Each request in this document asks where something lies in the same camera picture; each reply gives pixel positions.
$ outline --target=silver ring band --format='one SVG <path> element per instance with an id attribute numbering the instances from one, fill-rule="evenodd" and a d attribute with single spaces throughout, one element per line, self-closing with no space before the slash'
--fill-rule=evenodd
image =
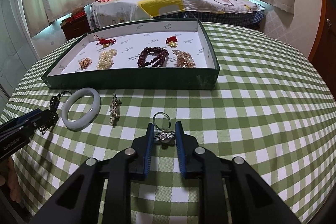
<path id="1" fill-rule="evenodd" d="M 159 114 L 164 115 L 164 116 L 168 119 L 169 126 L 168 126 L 167 129 L 159 128 L 159 127 L 157 126 L 157 124 L 155 123 L 156 115 L 159 115 Z M 160 130 L 160 131 L 167 131 L 167 130 L 170 129 L 170 127 L 171 127 L 171 119 L 170 119 L 170 117 L 169 117 L 166 113 L 164 113 L 164 112 L 158 112 L 158 113 L 155 113 L 155 115 L 153 116 L 153 124 L 154 124 L 154 126 L 156 127 L 157 130 Z"/>

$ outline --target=red box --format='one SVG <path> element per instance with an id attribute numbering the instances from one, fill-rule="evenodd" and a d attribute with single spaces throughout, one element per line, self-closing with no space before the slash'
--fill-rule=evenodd
<path id="1" fill-rule="evenodd" d="M 85 11 L 82 11 L 82 12 L 76 14 L 76 15 L 73 15 L 73 18 L 74 18 L 74 19 L 77 19 L 77 18 L 82 17 L 82 16 L 84 16 L 84 15 L 86 15 L 86 14 L 85 14 Z"/>

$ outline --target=red bead bracelet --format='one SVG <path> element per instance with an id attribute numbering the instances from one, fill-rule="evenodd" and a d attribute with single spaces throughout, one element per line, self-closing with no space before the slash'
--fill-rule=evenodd
<path id="1" fill-rule="evenodd" d="M 154 54 L 158 54 L 157 57 L 155 57 L 152 61 L 150 62 L 145 62 L 147 55 L 153 52 Z M 154 48 L 145 48 L 139 55 L 139 60 L 138 60 L 138 66 L 139 68 L 145 68 L 151 64 L 152 68 L 156 67 L 162 67 L 163 63 L 166 60 L 166 57 L 169 55 L 168 51 L 164 48 L 160 47 L 154 47 Z"/>

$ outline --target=white bangle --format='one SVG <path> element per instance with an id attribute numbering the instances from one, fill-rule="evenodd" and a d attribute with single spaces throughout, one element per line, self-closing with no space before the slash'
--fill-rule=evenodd
<path id="1" fill-rule="evenodd" d="M 84 97 L 85 95 L 92 95 L 93 96 L 93 104 L 88 113 L 86 113 L 83 117 L 81 117 L 79 120 L 74 122 L 68 121 L 68 113 L 71 108 L 71 106 L 78 100 L 79 98 Z M 62 120 L 65 126 L 69 129 L 79 129 L 86 127 L 98 114 L 100 110 L 100 96 L 98 91 L 92 89 L 92 88 L 84 88 L 81 90 L 76 91 L 73 95 L 70 96 L 70 98 L 65 102 L 62 109 Z"/>

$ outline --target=table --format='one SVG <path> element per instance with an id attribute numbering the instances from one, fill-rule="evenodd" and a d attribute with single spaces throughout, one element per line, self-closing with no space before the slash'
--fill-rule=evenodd
<path id="1" fill-rule="evenodd" d="M 14 155 L 32 214 L 88 157 L 113 157 L 145 134 L 156 112 L 164 111 L 216 155 L 246 159 L 299 219 L 308 222 L 335 184 L 334 98 L 295 48 L 255 30 L 214 23 L 204 27 L 221 68 L 215 90 L 99 90 L 101 110 L 87 128 L 72 132 L 60 119 L 52 132 L 37 132 Z M 49 90 L 41 76 L 71 43 L 31 67 L 1 122 L 48 107 L 59 91 Z M 113 92 L 122 101 L 115 128 L 109 124 Z M 59 114 L 66 99 L 61 98 Z M 78 100 L 69 118 L 80 118 L 92 101 Z M 154 147 L 148 179 L 131 185 L 132 223 L 197 223 L 197 186 L 181 178 L 175 147 Z"/>

